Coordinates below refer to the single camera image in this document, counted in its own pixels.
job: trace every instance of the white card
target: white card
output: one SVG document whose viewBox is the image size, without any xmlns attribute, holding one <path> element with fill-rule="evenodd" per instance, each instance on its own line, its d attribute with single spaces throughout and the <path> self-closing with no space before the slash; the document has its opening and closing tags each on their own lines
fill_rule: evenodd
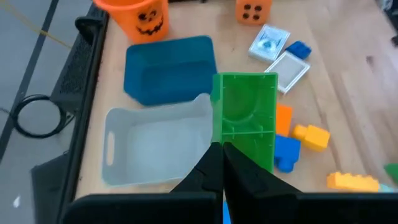
<svg viewBox="0 0 398 224">
<path fill-rule="evenodd" d="M 249 49 L 249 55 L 260 60 L 275 61 L 290 33 L 264 25 Z"/>
<path fill-rule="evenodd" d="M 311 65 L 285 51 L 265 72 L 278 73 L 278 90 L 287 93 Z"/>
</svg>

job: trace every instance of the green toy piece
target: green toy piece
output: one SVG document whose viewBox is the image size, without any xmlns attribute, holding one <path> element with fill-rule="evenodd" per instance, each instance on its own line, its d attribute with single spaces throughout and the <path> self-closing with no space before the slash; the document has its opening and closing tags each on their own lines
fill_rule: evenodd
<svg viewBox="0 0 398 224">
<path fill-rule="evenodd" d="M 274 170 L 278 74 L 213 76 L 213 139 L 231 142 L 263 169 Z"/>
<path fill-rule="evenodd" d="M 384 170 L 398 184 L 398 164 L 387 164 L 384 166 Z"/>
</svg>

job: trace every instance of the black cable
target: black cable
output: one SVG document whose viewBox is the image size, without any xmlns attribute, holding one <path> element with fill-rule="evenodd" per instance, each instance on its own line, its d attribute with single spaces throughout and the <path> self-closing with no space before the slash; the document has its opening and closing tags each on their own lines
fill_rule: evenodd
<svg viewBox="0 0 398 224">
<path fill-rule="evenodd" d="M 57 127 L 54 130 L 52 130 L 51 132 L 47 133 L 47 134 L 30 133 L 30 132 L 26 131 L 18 122 L 19 113 L 22 111 L 22 109 L 24 109 L 24 107 L 26 105 L 28 105 L 29 103 L 31 103 L 33 101 L 38 101 L 38 100 L 50 101 L 55 106 L 57 106 L 57 108 L 58 108 L 58 110 L 60 112 L 60 121 L 59 121 Z M 14 128 L 17 130 L 18 133 L 20 133 L 21 135 L 23 135 L 25 137 L 36 138 L 36 139 L 48 138 L 50 136 L 53 136 L 54 134 L 58 134 L 66 126 L 68 126 L 68 124 L 74 119 L 74 116 L 67 115 L 67 112 L 64 109 L 62 109 L 56 103 L 52 102 L 50 100 L 50 97 L 48 97 L 46 95 L 41 95 L 41 94 L 34 94 L 34 95 L 30 95 L 30 96 L 27 96 L 27 97 L 23 98 L 21 100 L 21 102 L 19 102 L 17 104 L 17 106 L 15 107 L 15 109 L 13 111 L 8 111 L 8 110 L 6 110 L 4 108 L 0 108 L 0 111 L 2 111 L 4 113 L 7 113 L 11 117 L 11 119 L 12 119 L 12 121 L 14 123 Z"/>
</svg>

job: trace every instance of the orange pumpkin bucket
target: orange pumpkin bucket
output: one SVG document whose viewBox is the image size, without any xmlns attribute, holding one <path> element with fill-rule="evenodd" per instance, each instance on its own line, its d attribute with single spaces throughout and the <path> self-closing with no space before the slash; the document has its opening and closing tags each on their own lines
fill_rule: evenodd
<svg viewBox="0 0 398 224">
<path fill-rule="evenodd" d="M 167 0 L 94 0 L 135 44 L 163 39 L 169 31 Z"/>
<path fill-rule="evenodd" d="M 272 0 L 236 0 L 236 19 L 244 24 L 265 24 L 271 5 Z"/>
</svg>

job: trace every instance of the orange lego brick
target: orange lego brick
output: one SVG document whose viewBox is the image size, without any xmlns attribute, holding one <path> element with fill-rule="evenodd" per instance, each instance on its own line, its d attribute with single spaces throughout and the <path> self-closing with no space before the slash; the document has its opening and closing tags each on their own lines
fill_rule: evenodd
<svg viewBox="0 0 398 224">
<path fill-rule="evenodd" d="M 293 108 L 277 104 L 276 106 L 276 134 L 288 137 L 290 123 L 292 122 Z"/>
<path fill-rule="evenodd" d="M 330 133 L 322 128 L 308 125 L 296 125 L 293 130 L 293 138 L 301 140 L 305 147 L 321 152 L 328 147 Z"/>
<path fill-rule="evenodd" d="M 335 172 L 326 178 L 327 186 L 331 189 L 349 190 L 353 192 L 378 192 L 379 181 L 371 176 L 342 174 Z"/>
</svg>

